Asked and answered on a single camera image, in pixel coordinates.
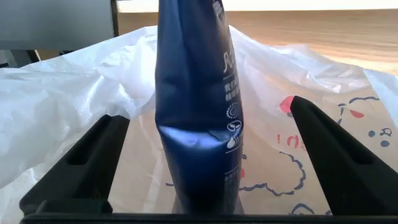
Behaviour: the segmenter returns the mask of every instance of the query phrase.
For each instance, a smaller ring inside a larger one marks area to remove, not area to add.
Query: blue bottle
[[[243,111],[220,0],[159,1],[155,82],[174,212],[242,213]]]

